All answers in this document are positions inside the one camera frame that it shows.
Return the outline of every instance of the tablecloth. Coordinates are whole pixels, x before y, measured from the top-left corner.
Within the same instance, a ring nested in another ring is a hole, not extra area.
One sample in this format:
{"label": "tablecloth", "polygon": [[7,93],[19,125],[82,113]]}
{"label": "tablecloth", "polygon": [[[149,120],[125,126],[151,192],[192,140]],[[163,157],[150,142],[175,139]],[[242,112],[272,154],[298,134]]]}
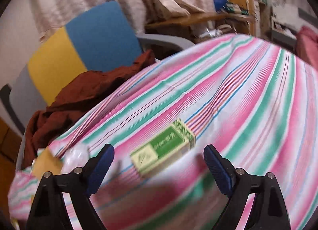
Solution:
{"label": "tablecloth", "polygon": [[[211,229],[227,198],[204,163],[207,144],[250,174],[273,172],[291,229],[302,229],[318,202],[317,88],[316,71],[292,53],[228,34],[142,70],[49,148],[63,159],[77,143],[91,157],[105,143],[115,147],[91,197],[108,230]],[[177,118],[195,133],[195,148],[142,179],[129,153]],[[38,183],[30,168],[16,174],[9,192],[12,217],[28,217]],[[74,229],[81,229],[69,196],[64,198]],[[251,205],[252,197],[237,229],[244,229]]]}

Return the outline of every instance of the soap box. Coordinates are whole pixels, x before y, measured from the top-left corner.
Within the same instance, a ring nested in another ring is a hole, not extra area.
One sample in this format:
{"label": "soap box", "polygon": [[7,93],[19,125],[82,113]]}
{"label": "soap box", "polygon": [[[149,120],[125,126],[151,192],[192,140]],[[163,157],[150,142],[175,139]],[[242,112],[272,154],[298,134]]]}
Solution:
{"label": "soap box", "polygon": [[150,141],[136,148],[130,158],[139,174],[149,178],[182,157],[195,143],[195,135],[177,119]]}

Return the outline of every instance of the screw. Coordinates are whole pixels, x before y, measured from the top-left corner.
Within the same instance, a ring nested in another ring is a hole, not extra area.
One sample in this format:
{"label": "screw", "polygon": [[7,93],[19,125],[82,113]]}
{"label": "screw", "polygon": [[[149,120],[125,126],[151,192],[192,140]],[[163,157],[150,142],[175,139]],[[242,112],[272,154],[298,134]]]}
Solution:
{"label": "screw", "polygon": [[271,179],[274,179],[274,178],[275,178],[275,174],[273,174],[273,173],[271,173],[271,172],[267,173],[267,176],[268,176],[269,178],[271,178]]}
{"label": "screw", "polygon": [[76,174],[80,174],[82,171],[83,171],[83,169],[81,167],[76,167],[74,169],[74,173],[76,173]]}
{"label": "screw", "polygon": [[245,173],[244,169],[243,168],[237,168],[236,169],[236,172],[239,174],[239,175],[242,175]]}
{"label": "screw", "polygon": [[48,177],[51,176],[51,172],[45,172],[45,173],[43,174],[43,176],[44,176],[45,178],[48,178]]}

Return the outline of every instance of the brown cloth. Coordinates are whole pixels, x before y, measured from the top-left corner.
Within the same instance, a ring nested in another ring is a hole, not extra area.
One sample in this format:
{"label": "brown cloth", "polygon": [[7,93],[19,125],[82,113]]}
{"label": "brown cloth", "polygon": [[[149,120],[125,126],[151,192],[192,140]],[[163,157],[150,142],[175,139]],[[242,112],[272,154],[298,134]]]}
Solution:
{"label": "brown cloth", "polygon": [[37,111],[25,130],[22,169],[37,157],[56,137],[72,127],[91,108],[114,92],[121,84],[145,67],[155,63],[152,50],[140,55],[132,66],[121,66],[109,72],[87,71],[64,87],[51,106]]}

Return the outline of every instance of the yellow panel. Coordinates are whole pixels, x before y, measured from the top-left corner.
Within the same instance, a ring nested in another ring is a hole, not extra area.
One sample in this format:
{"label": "yellow panel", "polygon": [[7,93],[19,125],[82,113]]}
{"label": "yellow panel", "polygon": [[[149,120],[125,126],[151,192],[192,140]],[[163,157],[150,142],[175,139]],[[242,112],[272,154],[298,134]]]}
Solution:
{"label": "yellow panel", "polygon": [[48,105],[54,102],[63,87],[87,71],[64,27],[40,46],[29,60],[28,70]]}

